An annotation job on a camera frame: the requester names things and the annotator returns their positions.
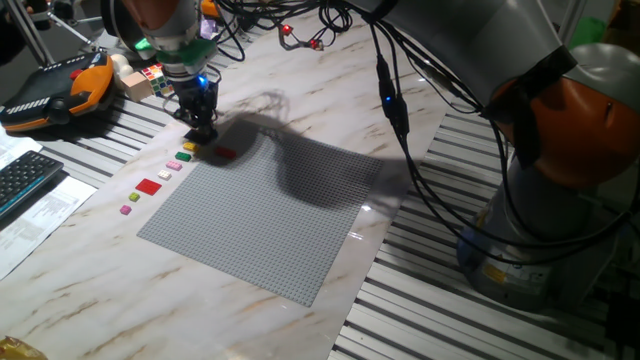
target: red lego brick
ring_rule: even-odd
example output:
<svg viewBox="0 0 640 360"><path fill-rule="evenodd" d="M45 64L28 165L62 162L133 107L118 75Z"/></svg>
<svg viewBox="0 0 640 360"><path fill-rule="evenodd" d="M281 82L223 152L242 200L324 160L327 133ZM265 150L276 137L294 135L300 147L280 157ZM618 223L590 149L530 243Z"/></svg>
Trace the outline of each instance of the red lego brick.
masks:
<svg viewBox="0 0 640 360"><path fill-rule="evenodd" d="M235 150L231 150L222 146L218 146L216 147L216 155L218 156L222 156L224 158L227 158L229 160L233 160L236 158L236 151Z"/></svg>
<svg viewBox="0 0 640 360"><path fill-rule="evenodd" d="M153 196L158 192L158 190L160 190L161 187L162 185L158 184L157 182L153 182L149 179L144 179L140 182L140 184L138 184L138 186L136 186L136 190L140 190L145 194Z"/></svg>

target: pink lego brick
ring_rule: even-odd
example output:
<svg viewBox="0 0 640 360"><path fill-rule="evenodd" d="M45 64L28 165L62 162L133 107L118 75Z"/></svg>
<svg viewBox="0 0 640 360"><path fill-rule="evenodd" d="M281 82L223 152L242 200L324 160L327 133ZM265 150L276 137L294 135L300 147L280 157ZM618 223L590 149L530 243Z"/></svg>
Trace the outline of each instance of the pink lego brick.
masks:
<svg viewBox="0 0 640 360"><path fill-rule="evenodd" d="M180 171L182 169L182 164L175 161L169 161L167 163L167 167L171 170Z"/></svg>
<svg viewBox="0 0 640 360"><path fill-rule="evenodd" d="M120 208L120 213L123 215L129 215L130 212L131 212L131 206L122 205L122 207Z"/></svg>

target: green lego brick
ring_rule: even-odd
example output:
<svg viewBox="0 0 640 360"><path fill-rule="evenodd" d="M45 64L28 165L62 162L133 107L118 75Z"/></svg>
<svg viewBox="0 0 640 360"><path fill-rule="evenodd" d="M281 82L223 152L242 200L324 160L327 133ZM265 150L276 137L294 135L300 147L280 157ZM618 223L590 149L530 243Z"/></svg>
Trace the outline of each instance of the green lego brick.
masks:
<svg viewBox="0 0 640 360"><path fill-rule="evenodd" d="M191 155L178 151L178 153L176 154L176 159L182 160L182 161L190 161Z"/></svg>

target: blue led light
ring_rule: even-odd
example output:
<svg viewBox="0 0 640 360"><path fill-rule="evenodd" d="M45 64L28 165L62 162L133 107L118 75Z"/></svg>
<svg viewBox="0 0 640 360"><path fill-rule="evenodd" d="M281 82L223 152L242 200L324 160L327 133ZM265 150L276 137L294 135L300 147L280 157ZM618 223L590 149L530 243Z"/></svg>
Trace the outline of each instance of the blue led light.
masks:
<svg viewBox="0 0 640 360"><path fill-rule="evenodd" d="M198 81L200 82L200 85L202 85L203 87L207 86L207 82L208 81L207 81L206 77L200 75L200 76L198 76Z"/></svg>

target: white lego brick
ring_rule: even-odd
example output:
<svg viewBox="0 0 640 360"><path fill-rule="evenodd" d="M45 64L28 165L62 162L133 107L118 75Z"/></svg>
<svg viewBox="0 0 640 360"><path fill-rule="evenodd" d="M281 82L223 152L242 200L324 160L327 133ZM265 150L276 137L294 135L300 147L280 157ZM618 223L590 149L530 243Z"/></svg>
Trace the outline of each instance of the white lego brick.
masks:
<svg viewBox="0 0 640 360"><path fill-rule="evenodd" d="M171 179L171 173L170 173L170 172L168 172L168 171L165 171L165 170L161 170L161 171L158 173L158 177L159 177L160 179L162 179L162 180L167 181L167 180Z"/></svg>

